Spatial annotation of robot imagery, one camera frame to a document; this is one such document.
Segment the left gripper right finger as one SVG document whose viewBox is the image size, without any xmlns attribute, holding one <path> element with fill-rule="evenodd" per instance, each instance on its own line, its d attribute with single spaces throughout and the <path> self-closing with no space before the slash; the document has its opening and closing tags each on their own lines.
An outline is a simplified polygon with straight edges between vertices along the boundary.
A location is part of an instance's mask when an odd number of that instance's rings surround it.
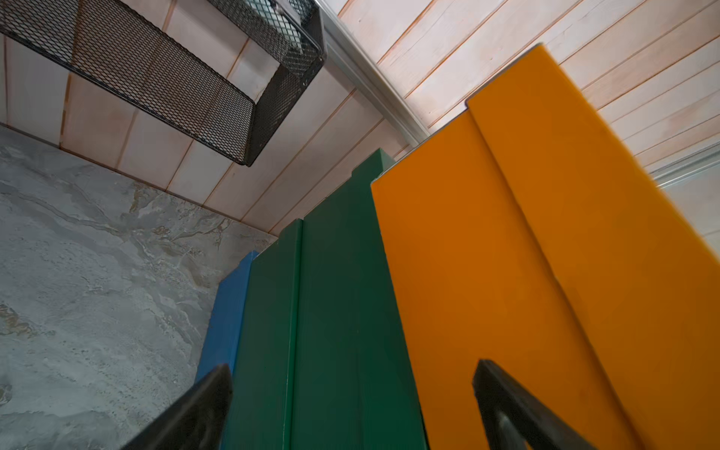
<svg viewBox="0 0 720 450">
<path fill-rule="evenodd" d="M 495 362 L 478 361 L 472 387 L 491 449 L 593 448 Z"/>
</svg>

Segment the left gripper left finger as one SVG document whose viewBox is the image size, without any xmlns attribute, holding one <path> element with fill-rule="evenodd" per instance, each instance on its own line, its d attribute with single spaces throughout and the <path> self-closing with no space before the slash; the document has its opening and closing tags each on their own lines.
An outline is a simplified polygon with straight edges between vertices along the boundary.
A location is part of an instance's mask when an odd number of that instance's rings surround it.
<svg viewBox="0 0 720 450">
<path fill-rule="evenodd" d="M 217 365 L 124 448 L 218 449 L 232 397 L 230 368 Z"/>
</svg>

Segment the small green shoebox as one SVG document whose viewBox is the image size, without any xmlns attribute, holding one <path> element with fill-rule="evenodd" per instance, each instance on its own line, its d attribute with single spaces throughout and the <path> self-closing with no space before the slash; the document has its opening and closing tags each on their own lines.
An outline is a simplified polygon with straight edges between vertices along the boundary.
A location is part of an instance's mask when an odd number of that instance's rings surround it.
<svg viewBox="0 0 720 450">
<path fill-rule="evenodd" d="M 291 446 L 303 221 L 251 264 L 223 449 Z"/>
</svg>

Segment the blue shoebox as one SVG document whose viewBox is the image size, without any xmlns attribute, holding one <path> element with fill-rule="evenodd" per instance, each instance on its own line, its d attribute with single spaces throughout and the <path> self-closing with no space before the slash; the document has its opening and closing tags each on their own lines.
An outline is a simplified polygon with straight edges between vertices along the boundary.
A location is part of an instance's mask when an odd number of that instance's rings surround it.
<svg viewBox="0 0 720 450">
<path fill-rule="evenodd" d="M 257 251 L 251 251 L 219 283 L 195 382 L 202 380 L 218 365 L 227 364 L 234 372 L 251 266 L 258 255 Z"/>
</svg>

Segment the large green shoebox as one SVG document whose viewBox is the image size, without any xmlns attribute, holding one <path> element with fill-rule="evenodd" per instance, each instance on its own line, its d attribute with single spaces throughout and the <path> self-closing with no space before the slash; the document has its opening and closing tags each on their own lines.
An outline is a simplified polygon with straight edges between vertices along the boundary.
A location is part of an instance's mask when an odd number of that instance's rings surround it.
<svg viewBox="0 0 720 450">
<path fill-rule="evenodd" d="M 427 438 L 371 183 L 376 151 L 303 221 L 294 449 L 424 449 Z"/>
</svg>

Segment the orange shoebox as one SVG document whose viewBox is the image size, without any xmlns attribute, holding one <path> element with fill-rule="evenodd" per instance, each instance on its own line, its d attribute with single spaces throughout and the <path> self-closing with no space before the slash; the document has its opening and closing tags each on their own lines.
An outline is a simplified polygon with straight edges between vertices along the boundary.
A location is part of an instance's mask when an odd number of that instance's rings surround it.
<svg viewBox="0 0 720 450">
<path fill-rule="evenodd" d="M 499 366 L 598 449 L 719 446 L 719 262 L 542 45 L 371 192 L 434 449 Z"/>
</svg>

